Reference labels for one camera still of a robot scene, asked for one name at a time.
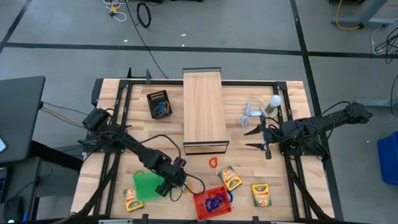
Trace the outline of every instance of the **black floor line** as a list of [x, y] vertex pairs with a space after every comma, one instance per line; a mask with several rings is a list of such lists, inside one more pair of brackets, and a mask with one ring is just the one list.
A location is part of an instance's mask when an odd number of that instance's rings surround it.
[[8, 28], [7, 34], [4, 36], [3, 40], [0, 43], [0, 53], [4, 49], [5, 45], [7, 44], [8, 40], [10, 39], [12, 33], [14, 32], [15, 28], [18, 26], [18, 23], [21, 21], [22, 16], [24, 16], [29, 4], [32, 2], [32, 0], [26, 0], [24, 6], [22, 7], [21, 11], [19, 11], [17, 17], [15, 18], [14, 22]]
[[[91, 45], [91, 44], [31, 44], [31, 43], [5, 43], [4, 47], [23, 49], [77, 49], [77, 50], [132, 50], [146, 51], [144, 46], [126, 45]], [[240, 54], [269, 54], [302, 56], [299, 50], [274, 50], [274, 49], [247, 49], [231, 47], [162, 47], [148, 46], [154, 52], [210, 52], [210, 53], [240, 53]], [[348, 52], [307, 52], [308, 57], [343, 57], [343, 58], [385, 58], [385, 55], [376, 56], [366, 53]]]
[[[7, 43], [5, 47], [27, 49], [82, 49], [82, 50], [137, 50], [146, 51], [144, 46], [127, 45], [88, 45], [88, 44], [25, 44]], [[272, 50], [222, 47], [158, 47], [148, 46], [150, 51], [158, 52], [214, 52], [214, 53], [244, 53], [244, 54], [271, 54], [271, 55], [301, 55], [298, 50]]]
[[[314, 109], [315, 115], [318, 116], [318, 115], [321, 115], [322, 112], [321, 112], [321, 108], [320, 108], [320, 104], [319, 104], [317, 88], [315, 87], [315, 81], [313, 78], [313, 73], [312, 73], [312, 69], [311, 69], [311, 63], [310, 63], [310, 58], [309, 58], [309, 54], [307, 51], [307, 46], [305, 45], [304, 34], [303, 34], [302, 26], [301, 26], [299, 11], [297, 9], [295, 0], [290, 0], [290, 5], [292, 6], [292, 12], [293, 12], [294, 22], [295, 22], [295, 26], [296, 26], [296, 31], [297, 31], [298, 42], [300, 43], [301, 53], [302, 53], [303, 62], [304, 62], [304, 69], [305, 69], [305, 73], [307, 75], [307, 81], [308, 81], [308, 85], [309, 85], [309, 89], [310, 89], [313, 109]], [[328, 141], [323, 140], [323, 136], [320, 136], [320, 137], [321, 137], [322, 144], [326, 145], [326, 148], [329, 149]], [[324, 163], [324, 168], [326, 171], [326, 179], [328, 181], [331, 203], [333, 206], [333, 211], [335, 213], [335, 218], [337, 220], [343, 221], [344, 220], [343, 211], [341, 208], [341, 202], [340, 202], [336, 178], [335, 178], [335, 171], [333, 169], [333, 163], [331, 161], [331, 157], [329, 157], [329, 159]]]

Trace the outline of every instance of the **red rubber band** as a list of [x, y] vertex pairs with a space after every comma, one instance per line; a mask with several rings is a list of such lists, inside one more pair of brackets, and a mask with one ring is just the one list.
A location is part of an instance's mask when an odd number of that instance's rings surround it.
[[216, 168], [217, 167], [217, 165], [218, 165], [218, 159], [217, 159], [217, 157], [213, 157], [213, 158], [211, 158], [210, 160], [209, 160], [209, 165], [210, 165], [210, 167], [211, 168]]

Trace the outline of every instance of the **wooden block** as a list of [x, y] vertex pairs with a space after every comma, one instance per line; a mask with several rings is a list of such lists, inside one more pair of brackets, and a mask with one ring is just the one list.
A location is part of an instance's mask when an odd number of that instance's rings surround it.
[[186, 153], [224, 151], [229, 141], [220, 72], [184, 73], [183, 92]]

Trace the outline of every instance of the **light wood plank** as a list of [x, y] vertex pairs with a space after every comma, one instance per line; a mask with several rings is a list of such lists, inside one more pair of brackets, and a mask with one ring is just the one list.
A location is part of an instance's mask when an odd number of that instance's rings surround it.
[[228, 140], [220, 72], [184, 73], [183, 106], [184, 142]]

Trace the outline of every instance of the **wooden board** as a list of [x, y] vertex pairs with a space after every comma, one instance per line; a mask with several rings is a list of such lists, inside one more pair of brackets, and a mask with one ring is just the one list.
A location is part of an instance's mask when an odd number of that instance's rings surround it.
[[228, 137], [220, 72], [184, 73], [183, 106], [186, 152], [224, 151]]
[[[119, 80], [104, 80], [98, 106], [102, 108], [112, 108], [114, 106], [117, 86]], [[287, 82], [292, 114], [295, 119], [310, 116], [307, 97], [302, 82]], [[150, 116], [146, 94], [160, 90], [167, 90], [170, 103], [173, 108], [171, 117], [154, 120]], [[284, 158], [279, 153], [278, 144], [271, 145], [272, 159], [266, 160], [265, 155], [258, 149], [245, 146], [246, 143], [262, 142], [261, 134], [243, 136], [243, 130], [238, 119], [242, 116], [244, 105], [251, 96], [260, 96], [267, 103], [273, 95], [271, 87], [264, 86], [223, 86], [223, 103], [225, 107], [226, 133], [230, 140], [226, 154], [217, 155], [218, 166], [213, 169], [208, 165], [208, 161], [214, 155], [185, 156], [187, 173], [201, 178], [206, 188], [222, 186], [221, 179], [217, 173], [226, 166], [233, 166], [243, 181], [243, 184], [233, 191], [234, 201], [232, 212], [227, 215], [215, 217], [215, 220], [252, 220], [253, 216], [258, 216], [260, 220], [293, 220], [292, 207], [287, 183], [287, 174]], [[257, 108], [259, 103], [253, 101], [253, 106]], [[156, 134], [167, 134], [182, 148], [184, 141], [184, 118], [183, 118], [183, 87], [180, 85], [133, 85], [131, 102], [129, 105], [127, 125], [129, 134], [137, 140], [144, 140]], [[282, 111], [286, 119], [286, 112], [282, 104]], [[251, 127], [254, 128], [259, 121], [251, 118]], [[177, 150], [166, 139], [158, 138], [145, 143], [148, 147], [160, 149], [171, 158], [177, 156]], [[81, 168], [75, 198], [73, 199], [72, 211], [79, 211], [95, 191], [100, 178], [103, 154], [94, 153]], [[319, 206], [331, 217], [333, 209], [326, 183], [325, 173], [323, 172], [322, 162], [314, 156], [303, 156], [303, 172], [307, 189], [317, 201]], [[124, 205], [123, 190], [133, 187], [134, 181], [132, 174], [138, 170], [145, 170], [138, 161], [137, 156], [126, 151], [121, 156], [118, 170], [118, 178], [113, 198], [112, 218], [141, 218], [142, 214], [149, 214], [149, 218], [159, 219], [186, 219], [194, 220], [197, 218], [193, 197], [191, 194], [183, 194], [178, 202], [171, 202], [168, 197], [151, 200], [145, 203], [145, 207], [133, 212], [127, 212]], [[201, 185], [192, 179], [194, 191], [200, 191]], [[256, 208], [253, 203], [250, 186], [252, 184], [268, 183], [271, 191], [272, 206]], [[179, 190], [174, 189], [173, 198], [177, 198]], [[297, 195], [300, 214], [304, 217], [302, 198]]]

